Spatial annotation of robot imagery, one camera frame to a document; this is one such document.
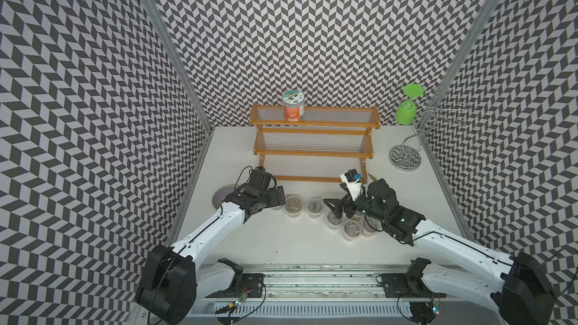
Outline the tall seed jar orange label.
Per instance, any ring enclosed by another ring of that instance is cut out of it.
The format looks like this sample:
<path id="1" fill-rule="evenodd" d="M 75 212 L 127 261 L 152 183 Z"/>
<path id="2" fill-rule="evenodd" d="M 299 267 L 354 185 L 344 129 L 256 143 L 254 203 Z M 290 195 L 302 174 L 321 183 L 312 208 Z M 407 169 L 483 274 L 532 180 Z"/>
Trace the tall seed jar orange label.
<path id="1" fill-rule="evenodd" d="M 303 92 L 299 90 L 286 91 L 282 94 L 281 103 L 284 109 L 284 117 L 287 121 L 301 121 L 305 112 L 305 96 Z"/>

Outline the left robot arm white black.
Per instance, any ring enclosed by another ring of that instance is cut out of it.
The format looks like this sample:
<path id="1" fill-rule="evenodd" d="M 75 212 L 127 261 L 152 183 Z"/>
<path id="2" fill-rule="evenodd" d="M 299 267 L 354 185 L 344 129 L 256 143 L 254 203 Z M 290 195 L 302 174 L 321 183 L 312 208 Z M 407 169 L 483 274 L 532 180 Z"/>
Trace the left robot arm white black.
<path id="1" fill-rule="evenodd" d="M 248 180 L 235 186 L 207 221 L 172 245 L 149 252 L 135 301 L 158 323 L 180 323 L 196 301 L 207 297 L 233 297 L 234 302 L 219 309 L 232 314 L 243 300 L 261 294 L 262 276 L 244 275 L 242 266 L 231 260 L 204 266 L 209 254 L 251 216 L 285 204 L 284 190 L 273 175 L 262 166 L 248 171 Z"/>

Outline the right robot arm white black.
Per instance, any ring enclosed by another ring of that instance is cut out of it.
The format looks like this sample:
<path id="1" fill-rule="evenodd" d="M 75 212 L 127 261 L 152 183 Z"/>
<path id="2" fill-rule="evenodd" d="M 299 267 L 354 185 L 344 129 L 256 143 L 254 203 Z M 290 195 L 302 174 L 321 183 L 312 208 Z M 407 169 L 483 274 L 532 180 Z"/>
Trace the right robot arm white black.
<path id="1" fill-rule="evenodd" d="M 430 298 L 449 295 L 498 313 L 508 324 L 548 324 L 558 298 L 544 265 L 523 252 L 516 256 L 483 247 L 403 207 L 385 180 L 365 187 L 356 172 L 341 177 L 346 192 L 326 199 L 337 217 L 363 215 L 379 222 L 381 232 L 402 245 L 438 254 L 457 269 L 428 259 L 412 260 L 398 283 L 385 284 L 388 297 Z"/>

